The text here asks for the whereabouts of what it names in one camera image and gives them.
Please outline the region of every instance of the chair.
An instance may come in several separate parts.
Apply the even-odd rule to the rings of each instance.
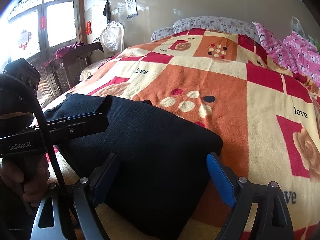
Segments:
[[[124,29],[119,22],[110,22],[101,35],[100,42],[104,57],[112,57],[124,50]]]

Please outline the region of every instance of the door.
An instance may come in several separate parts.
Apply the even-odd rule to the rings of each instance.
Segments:
[[[40,72],[37,98],[42,107],[70,88],[63,66],[54,75],[51,63],[58,49],[79,42],[76,3],[22,0],[8,18],[9,62],[24,57]]]

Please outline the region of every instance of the wooden table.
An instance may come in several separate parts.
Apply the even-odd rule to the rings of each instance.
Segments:
[[[80,64],[77,64],[77,62],[83,59],[85,61],[85,66],[90,65],[90,59],[88,58],[90,56],[89,53],[91,54],[91,52],[95,50],[100,50],[103,52],[100,41],[71,49],[65,55],[63,55],[63,57],[58,57],[50,63],[53,76],[56,79],[61,94],[79,83],[80,74],[84,67],[81,62]],[[57,74],[57,71],[61,70],[62,68],[65,69],[67,75],[69,85],[67,90],[62,88]]]

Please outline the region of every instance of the pink cloth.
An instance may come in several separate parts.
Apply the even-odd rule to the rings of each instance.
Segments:
[[[295,58],[298,73],[310,76],[317,86],[319,86],[320,55],[317,53],[316,46],[295,31],[292,31],[291,35],[286,37],[283,43]]]
[[[283,42],[260,23],[253,23],[258,31],[261,46],[274,62],[293,73],[305,74],[320,88],[320,55],[317,48],[292,31]]]
[[[298,68],[290,51],[285,44],[278,40],[271,31],[266,29],[260,23],[253,23],[258,31],[261,41],[261,46],[265,49],[272,60],[280,66],[290,69],[292,72],[297,73]]]
[[[75,49],[76,47],[83,46],[83,45],[84,45],[84,43],[81,42],[81,43],[76,43],[76,44],[64,47],[62,49],[58,49],[56,51],[56,58],[63,57],[69,50]]]

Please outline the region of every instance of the eye chart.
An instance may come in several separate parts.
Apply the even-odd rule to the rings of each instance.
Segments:
[[[125,0],[127,7],[127,18],[132,18],[138,15],[136,0]]]

